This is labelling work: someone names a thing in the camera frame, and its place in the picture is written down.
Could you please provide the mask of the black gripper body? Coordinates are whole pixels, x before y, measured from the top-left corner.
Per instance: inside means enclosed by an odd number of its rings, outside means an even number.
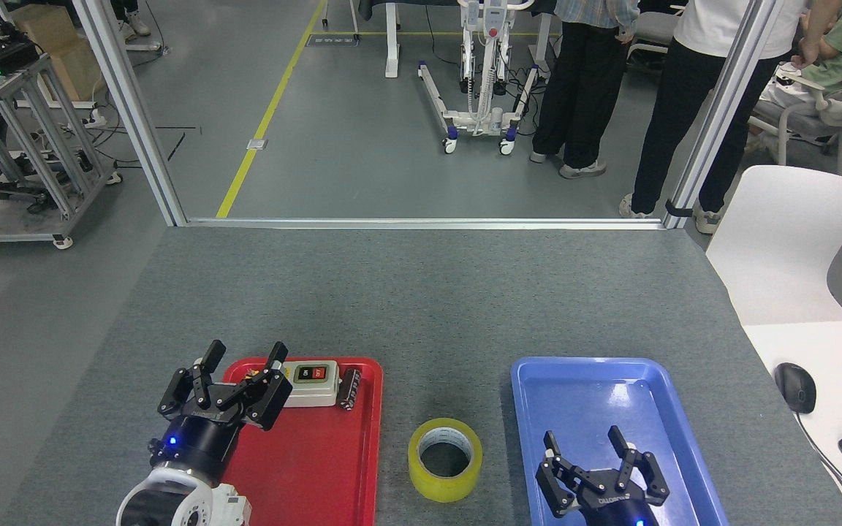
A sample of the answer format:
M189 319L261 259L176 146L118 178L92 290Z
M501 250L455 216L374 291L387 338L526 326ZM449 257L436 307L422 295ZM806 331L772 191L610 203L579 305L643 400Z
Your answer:
M616 475L594 475L605 486L604 493L594 492L587 483L576 489L576 502L588 525L658 525L658 519L646 503L645 490L629 480L619 487Z
M174 404L157 407L157 412L168 420L168 427L160 439L149 443L149 463L153 468L184 470L208 486L217 487L243 429L244 407L238 404L227 410L201 410L198 414L193 408L191 404L183 408Z

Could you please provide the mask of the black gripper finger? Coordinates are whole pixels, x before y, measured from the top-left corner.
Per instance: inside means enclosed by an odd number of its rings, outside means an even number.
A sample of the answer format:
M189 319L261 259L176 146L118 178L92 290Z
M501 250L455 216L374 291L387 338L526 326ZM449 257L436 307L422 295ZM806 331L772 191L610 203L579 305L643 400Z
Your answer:
M189 396L194 395L194 401L203 410L210 409L210 387L213 386L214 370L219 366L225 354L225 345L220 340L213 340L203 357L196 360L191 367L180 367L164 391L157 412L161 416L173 416L188 402Z
M670 496L670 489L662 475L657 459L650 451L638 452L634 446L629 446L618 426L611 426L607 432L612 449L621 459L621 466L612 487L618 492L628 489L634 469L640 470L645 480L645 502L648 505L663 506Z
M265 365L248 369L244 381L248 384L243 402L243 420L267 432L283 410L293 386L281 369L287 359L288 348L276 342Z
M544 459L539 464L535 479L554 517L564 517L581 509L579 503L581 484L591 486L588 472L572 464L561 455L554 433L545 432Z

